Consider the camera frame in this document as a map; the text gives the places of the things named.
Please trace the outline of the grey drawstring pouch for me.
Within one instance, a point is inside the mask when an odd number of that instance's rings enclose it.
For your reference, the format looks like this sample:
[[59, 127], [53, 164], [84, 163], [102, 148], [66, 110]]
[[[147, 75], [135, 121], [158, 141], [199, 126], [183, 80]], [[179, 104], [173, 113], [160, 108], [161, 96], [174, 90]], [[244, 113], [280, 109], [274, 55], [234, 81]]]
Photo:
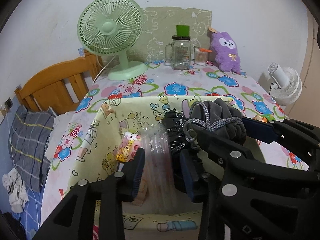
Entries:
[[214, 101], [196, 101], [189, 109], [189, 119], [183, 126], [185, 138], [195, 144], [204, 130], [243, 145], [246, 129], [240, 111], [218, 98]]

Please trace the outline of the clear plastic bag roll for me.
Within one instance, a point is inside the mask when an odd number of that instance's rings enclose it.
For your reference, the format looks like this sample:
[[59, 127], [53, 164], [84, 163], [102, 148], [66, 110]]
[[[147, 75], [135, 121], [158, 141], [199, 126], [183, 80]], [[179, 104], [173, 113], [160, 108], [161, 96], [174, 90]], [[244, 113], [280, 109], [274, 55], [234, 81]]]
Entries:
[[145, 152], [145, 177], [152, 212], [172, 215], [177, 210], [177, 194], [169, 140], [163, 125], [152, 125], [144, 129], [142, 146]]

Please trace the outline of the black plastic bag bundle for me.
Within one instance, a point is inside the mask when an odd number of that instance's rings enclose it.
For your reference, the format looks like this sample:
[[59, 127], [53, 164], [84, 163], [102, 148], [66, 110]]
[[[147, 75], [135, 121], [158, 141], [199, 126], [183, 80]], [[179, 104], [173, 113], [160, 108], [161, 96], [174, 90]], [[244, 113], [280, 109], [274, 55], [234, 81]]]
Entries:
[[188, 119], [174, 108], [164, 114], [162, 125], [167, 133], [171, 157], [177, 157], [183, 150], [192, 157], [198, 154], [200, 147], [196, 143], [196, 132], [192, 125], [204, 128], [204, 121]]

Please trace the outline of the beige door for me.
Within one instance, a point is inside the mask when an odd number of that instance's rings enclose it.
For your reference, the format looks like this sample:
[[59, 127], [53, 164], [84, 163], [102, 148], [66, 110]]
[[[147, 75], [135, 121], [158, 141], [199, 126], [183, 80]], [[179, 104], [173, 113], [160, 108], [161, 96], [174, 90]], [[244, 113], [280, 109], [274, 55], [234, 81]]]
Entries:
[[286, 106], [285, 113], [293, 118], [319, 126], [319, 45], [317, 42], [318, 23], [307, 11], [308, 39], [306, 54], [300, 78], [303, 88], [296, 102]]

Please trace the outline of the white standing fan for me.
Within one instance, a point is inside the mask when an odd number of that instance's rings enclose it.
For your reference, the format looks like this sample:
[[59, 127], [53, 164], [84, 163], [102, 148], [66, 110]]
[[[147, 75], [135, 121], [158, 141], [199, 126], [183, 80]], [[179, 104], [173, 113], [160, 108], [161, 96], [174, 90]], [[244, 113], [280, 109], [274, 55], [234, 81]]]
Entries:
[[272, 63], [268, 67], [268, 74], [277, 85], [270, 93], [272, 98], [281, 106], [287, 106], [297, 101], [302, 92], [302, 81], [293, 68]]

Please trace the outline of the crumpled white cloth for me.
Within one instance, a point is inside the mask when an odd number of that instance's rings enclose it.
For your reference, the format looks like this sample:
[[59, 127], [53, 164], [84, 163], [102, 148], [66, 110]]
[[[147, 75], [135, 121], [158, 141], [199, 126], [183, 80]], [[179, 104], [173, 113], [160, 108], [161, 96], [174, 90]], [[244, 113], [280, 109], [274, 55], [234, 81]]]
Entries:
[[22, 213], [29, 198], [25, 182], [16, 168], [12, 168], [8, 174], [3, 175], [2, 184], [7, 191], [11, 210], [16, 214]]

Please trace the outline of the yellow cartoon storage box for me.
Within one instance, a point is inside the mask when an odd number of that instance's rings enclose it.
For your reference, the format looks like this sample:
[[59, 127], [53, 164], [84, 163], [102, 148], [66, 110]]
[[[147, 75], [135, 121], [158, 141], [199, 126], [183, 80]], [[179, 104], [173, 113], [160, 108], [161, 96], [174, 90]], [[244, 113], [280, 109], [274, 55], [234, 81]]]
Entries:
[[[82, 133], [82, 143], [77, 152], [69, 186], [80, 179], [97, 181], [107, 178], [116, 171], [119, 161], [116, 160], [121, 139], [125, 132], [141, 136], [142, 131], [152, 125], [162, 125], [164, 114], [172, 109], [182, 112], [189, 118], [189, 109], [196, 102], [214, 101], [214, 96], [148, 96], [144, 98], [125, 98], [105, 100], [94, 107], [95, 117], [88, 130]], [[243, 111], [230, 96], [222, 100], [230, 106]], [[129, 206], [124, 212], [124, 228], [126, 230], [142, 231], [188, 231], [200, 226], [200, 211], [191, 211], [190, 202], [180, 197], [180, 192], [186, 192], [180, 165], [180, 154], [171, 157], [175, 192], [177, 194], [177, 210], [172, 215], [161, 215], [152, 212], [149, 203], [149, 191], [142, 206], [134, 209]]]

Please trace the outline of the purple plush bunny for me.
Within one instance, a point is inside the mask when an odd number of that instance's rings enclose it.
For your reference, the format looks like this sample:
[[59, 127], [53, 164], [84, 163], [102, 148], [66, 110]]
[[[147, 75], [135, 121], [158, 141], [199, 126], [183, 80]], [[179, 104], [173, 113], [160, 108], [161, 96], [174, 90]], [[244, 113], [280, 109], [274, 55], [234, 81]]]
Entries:
[[238, 48], [229, 33], [212, 32], [211, 50], [215, 51], [215, 62], [222, 72], [235, 72], [240, 74], [240, 56]]

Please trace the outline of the grey plaid pillow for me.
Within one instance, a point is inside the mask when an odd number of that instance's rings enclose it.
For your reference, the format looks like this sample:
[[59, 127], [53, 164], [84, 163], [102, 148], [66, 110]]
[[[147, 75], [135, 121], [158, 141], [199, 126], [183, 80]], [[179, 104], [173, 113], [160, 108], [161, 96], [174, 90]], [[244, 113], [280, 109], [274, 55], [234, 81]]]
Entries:
[[20, 105], [10, 126], [10, 158], [26, 186], [36, 192], [46, 182], [50, 161], [45, 152], [53, 124], [49, 112], [32, 112]]

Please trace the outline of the toothpick jar orange lid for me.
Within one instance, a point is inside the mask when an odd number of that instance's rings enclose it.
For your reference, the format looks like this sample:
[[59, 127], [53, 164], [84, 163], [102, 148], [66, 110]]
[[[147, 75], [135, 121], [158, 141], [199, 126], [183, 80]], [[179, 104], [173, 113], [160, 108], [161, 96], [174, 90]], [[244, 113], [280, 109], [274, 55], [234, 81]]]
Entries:
[[194, 62], [199, 66], [203, 66], [208, 61], [208, 55], [212, 51], [200, 47], [194, 47]]

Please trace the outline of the floral tablecloth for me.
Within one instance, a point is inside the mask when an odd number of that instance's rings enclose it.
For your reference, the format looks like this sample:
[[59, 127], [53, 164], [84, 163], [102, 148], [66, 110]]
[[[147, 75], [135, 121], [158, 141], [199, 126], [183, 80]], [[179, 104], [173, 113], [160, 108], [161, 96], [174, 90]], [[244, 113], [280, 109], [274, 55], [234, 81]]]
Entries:
[[263, 121], [285, 119], [285, 112], [252, 77], [241, 72], [222, 72], [211, 62], [192, 65], [188, 70], [174, 70], [161, 62], [149, 63], [143, 75], [125, 81], [111, 81], [101, 76], [82, 99], [69, 122], [62, 122], [64, 131], [54, 136], [47, 148], [51, 167], [46, 180], [41, 221], [68, 193], [82, 133], [95, 117], [94, 107], [109, 99], [144, 98], [148, 96], [227, 96], [243, 111], [243, 116]]

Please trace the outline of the glass mason jar mug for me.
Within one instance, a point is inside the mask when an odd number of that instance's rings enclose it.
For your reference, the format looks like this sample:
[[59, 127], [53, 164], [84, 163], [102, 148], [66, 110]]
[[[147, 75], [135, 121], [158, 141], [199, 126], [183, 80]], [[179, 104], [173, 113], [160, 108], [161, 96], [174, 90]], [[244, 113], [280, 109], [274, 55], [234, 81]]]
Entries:
[[191, 63], [190, 36], [172, 36], [172, 42], [164, 49], [165, 61], [174, 70], [188, 70]]

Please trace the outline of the green cup on jar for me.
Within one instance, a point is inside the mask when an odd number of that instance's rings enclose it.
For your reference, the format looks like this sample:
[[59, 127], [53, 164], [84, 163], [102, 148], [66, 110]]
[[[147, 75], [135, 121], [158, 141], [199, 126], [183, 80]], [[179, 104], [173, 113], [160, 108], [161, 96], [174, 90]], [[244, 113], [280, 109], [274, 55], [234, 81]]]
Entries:
[[177, 37], [189, 37], [190, 27], [188, 25], [176, 25], [176, 36]]

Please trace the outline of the green cartoon cardboard panel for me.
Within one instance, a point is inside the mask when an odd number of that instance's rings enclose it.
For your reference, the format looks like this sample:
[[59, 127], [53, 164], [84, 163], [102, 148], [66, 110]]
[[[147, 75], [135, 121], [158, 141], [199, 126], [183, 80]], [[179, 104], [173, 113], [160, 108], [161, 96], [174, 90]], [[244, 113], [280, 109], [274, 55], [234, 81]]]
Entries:
[[129, 61], [153, 62], [164, 59], [164, 50], [176, 35], [177, 25], [190, 27], [191, 44], [209, 48], [208, 27], [212, 25], [210, 10], [181, 7], [147, 7], [143, 9], [143, 31], [127, 51]]

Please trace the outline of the green desk fan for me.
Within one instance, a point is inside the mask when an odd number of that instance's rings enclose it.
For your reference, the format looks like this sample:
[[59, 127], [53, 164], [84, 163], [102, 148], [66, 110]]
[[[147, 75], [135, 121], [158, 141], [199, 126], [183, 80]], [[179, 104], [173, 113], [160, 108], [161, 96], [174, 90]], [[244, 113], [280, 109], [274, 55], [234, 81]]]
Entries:
[[133, 0], [95, 0], [81, 13], [77, 34], [83, 47], [97, 56], [117, 56], [119, 64], [108, 73], [111, 81], [124, 81], [144, 74], [148, 67], [129, 61], [126, 52], [143, 31], [143, 12]]

